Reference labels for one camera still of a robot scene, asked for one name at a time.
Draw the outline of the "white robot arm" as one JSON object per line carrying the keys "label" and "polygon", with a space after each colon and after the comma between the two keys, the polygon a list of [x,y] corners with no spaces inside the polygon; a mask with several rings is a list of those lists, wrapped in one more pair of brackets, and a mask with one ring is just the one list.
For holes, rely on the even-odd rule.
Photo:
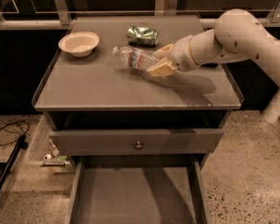
{"label": "white robot arm", "polygon": [[270,123],[280,118],[280,40],[270,35],[251,13],[229,10],[213,29],[183,37],[154,55],[159,60],[147,70],[154,77],[167,77],[177,70],[188,72],[208,63],[249,59],[278,86],[262,116]]}

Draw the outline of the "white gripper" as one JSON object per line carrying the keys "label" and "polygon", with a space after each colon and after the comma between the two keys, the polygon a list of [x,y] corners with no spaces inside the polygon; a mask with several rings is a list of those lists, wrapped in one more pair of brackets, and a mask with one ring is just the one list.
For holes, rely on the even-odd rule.
{"label": "white gripper", "polygon": [[191,35],[180,38],[174,44],[168,44],[153,52],[153,55],[161,59],[155,65],[150,66],[147,72],[153,77],[168,77],[175,73],[176,67],[181,72],[189,72],[199,68],[190,53]]}

